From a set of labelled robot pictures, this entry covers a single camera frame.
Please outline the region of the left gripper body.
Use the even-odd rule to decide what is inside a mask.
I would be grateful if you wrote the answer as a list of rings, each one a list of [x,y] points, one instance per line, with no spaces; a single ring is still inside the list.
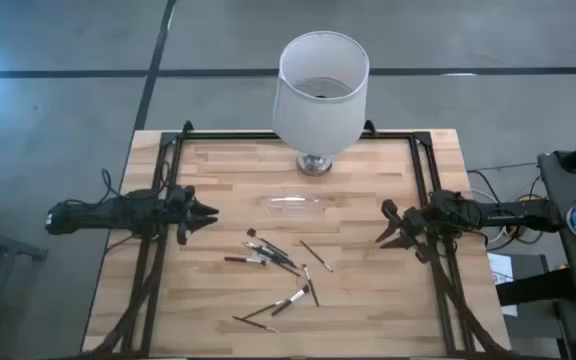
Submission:
[[[163,215],[168,224],[176,223],[178,225],[177,235],[184,235],[184,194],[182,192],[173,192],[169,195],[162,205]]]

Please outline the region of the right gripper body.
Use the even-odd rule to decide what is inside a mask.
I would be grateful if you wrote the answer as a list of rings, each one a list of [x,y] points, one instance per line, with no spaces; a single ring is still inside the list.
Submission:
[[[410,207],[404,211],[404,231],[410,237],[421,234],[438,236],[440,220],[441,211],[433,205],[422,208]]]

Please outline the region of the eyebrow comb makeup brush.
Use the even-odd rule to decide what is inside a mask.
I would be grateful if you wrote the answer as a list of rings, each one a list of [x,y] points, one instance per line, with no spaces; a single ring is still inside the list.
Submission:
[[[253,250],[259,255],[263,255],[270,260],[276,261],[279,264],[288,265],[291,268],[296,268],[296,265],[287,257],[280,255],[278,253],[274,253],[273,251],[269,250],[268,248],[260,245],[255,245],[251,242],[243,242],[243,245],[247,248]]]

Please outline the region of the slim silver-ferrule makeup brush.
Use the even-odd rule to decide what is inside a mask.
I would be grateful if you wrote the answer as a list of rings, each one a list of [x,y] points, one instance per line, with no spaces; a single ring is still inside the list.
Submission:
[[[300,240],[300,243],[303,245],[303,247],[304,247],[307,251],[309,251],[309,252],[314,256],[314,258],[315,258],[319,263],[321,263],[321,264],[324,266],[324,268],[325,268],[328,272],[334,273],[334,270],[332,269],[332,267],[331,267],[321,256],[319,256],[319,255],[313,250],[312,247],[310,247],[310,246],[309,246],[305,241],[303,241],[303,240]]]

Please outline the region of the clear acrylic brush organizer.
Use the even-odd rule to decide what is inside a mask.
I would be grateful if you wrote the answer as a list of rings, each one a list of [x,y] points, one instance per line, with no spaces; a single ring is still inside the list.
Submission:
[[[321,217],[332,204],[329,198],[305,194],[269,197],[265,201],[269,214],[294,218]]]

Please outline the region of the black handle makeup brush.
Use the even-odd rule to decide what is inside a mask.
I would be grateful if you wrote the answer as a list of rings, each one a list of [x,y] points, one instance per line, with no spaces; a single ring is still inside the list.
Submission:
[[[308,282],[308,286],[309,286],[309,288],[310,288],[310,292],[312,293],[312,297],[313,297],[313,299],[314,299],[315,305],[316,305],[317,307],[320,307],[319,299],[318,299],[318,296],[317,296],[317,293],[316,293],[316,289],[315,289],[314,283],[313,283],[313,281],[312,281],[312,278],[311,278],[311,275],[310,275],[308,266],[307,266],[306,264],[302,264],[301,268],[302,268],[302,270],[303,270],[303,272],[304,272],[304,274],[305,274],[305,276],[306,276],[306,279],[307,279],[307,282]]]

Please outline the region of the thin pointed-tip makeup brush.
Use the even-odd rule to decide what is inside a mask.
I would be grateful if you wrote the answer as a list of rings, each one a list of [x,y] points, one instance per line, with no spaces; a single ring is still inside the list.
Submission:
[[[278,307],[279,305],[282,305],[284,302],[285,302],[285,299],[284,299],[284,300],[279,300],[279,301],[274,302],[274,303],[271,303],[270,305],[268,305],[268,306],[266,306],[266,307],[263,307],[263,308],[261,308],[261,309],[258,309],[258,310],[254,311],[254,312],[252,312],[252,313],[249,313],[249,314],[243,316],[242,318],[243,318],[243,319],[248,319],[248,318],[251,318],[251,317],[253,317],[253,316],[259,315],[259,314],[261,314],[261,313],[263,313],[263,312],[265,312],[265,311],[268,311],[268,310],[270,310],[270,309],[273,309],[273,308]]]

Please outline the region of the makeup brush printed handle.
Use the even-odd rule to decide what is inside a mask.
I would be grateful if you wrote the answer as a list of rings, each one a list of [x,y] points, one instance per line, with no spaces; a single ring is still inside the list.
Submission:
[[[258,323],[258,322],[252,321],[252,320],[248,320],[247,318],[232,316],[232,319],[239,321],[239,322],[242,322],[244,324],[262,329],[262,330],[267,331],[267,332],[272,332],[272,333],[278,333],[279,332],[279,330],[276,328],[273,328],[271,326],[267,326],[267,325],[264,325],[264,324],[261,324],[261,323]]]

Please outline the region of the large fluffy makeup brush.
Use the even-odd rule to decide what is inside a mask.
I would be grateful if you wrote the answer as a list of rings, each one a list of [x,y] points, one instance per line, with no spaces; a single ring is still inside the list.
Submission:
[[[305,285],[304,287],[302,287],[298,292],[296,292],[292,297],[285,299],[283,302],[281,302],[272,312],[271,315],[272,316],[276,316],[278,315],[280,312],[284,311],[286,308],[288,308],[289,306],[291,306],[295,301],[297,301],[299,298],[303,297],[305,294],[308,294],[310,292],[310,286],[309,285]]]

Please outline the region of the white paper sheet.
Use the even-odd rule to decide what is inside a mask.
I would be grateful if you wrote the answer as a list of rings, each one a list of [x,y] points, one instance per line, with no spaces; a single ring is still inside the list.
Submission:
[[[510,283],[514,281],[512,259],[510,256],[498,255],[494,253],[488,253],[487,256],[495,285]],[[502,313],[506,316],[517,317],[518,308],[516,305],[503,306]]]

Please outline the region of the white shade chrome table lamp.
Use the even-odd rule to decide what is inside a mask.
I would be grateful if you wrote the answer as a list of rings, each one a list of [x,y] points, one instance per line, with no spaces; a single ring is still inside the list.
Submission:
[[[370,60],[351,37],[314,31],[293,39],[278,62],[273,131],[308,176],[328,173],[366,122]]]

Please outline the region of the black bar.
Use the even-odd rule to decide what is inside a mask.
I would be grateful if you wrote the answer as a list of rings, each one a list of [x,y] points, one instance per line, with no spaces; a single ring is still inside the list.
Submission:
[[[576,287],[569,268],[550,271],[496,286],[502,306],[541,300],[576,299]]]

